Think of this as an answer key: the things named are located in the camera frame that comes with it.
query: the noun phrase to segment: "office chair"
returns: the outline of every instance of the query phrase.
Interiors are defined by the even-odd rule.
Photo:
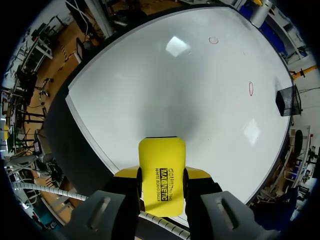
[[[20,86],[21,88],[24,90],[23,92],[23,98],[25,100],[25,103],[27,105],[30,105],[31,102],[31,98],[34,95],[34,90],[37,89],[39,90],[39,101],[41,103],[41,105],[44,105],[45,103],[42,101],[42,96],[45,95],[47,97],[50,97],[50,94],[45,91],[45,87],[47,85],[48,82],[53,82],[53,78],[46,78],[43,82],[42,82],[42,86],[38,87],[36,86],[38,77],[37,77],[37,73],[36,72],[25,72],[22,70],[21,65],[18,66],[17,70],[16,70],[16,77],[19,79],[20,81]]]

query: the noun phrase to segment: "wire mesh bin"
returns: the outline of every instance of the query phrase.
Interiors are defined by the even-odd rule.
[[[296,85],[279,90],[275,103],[281,116],[301,115],[301,99]]]

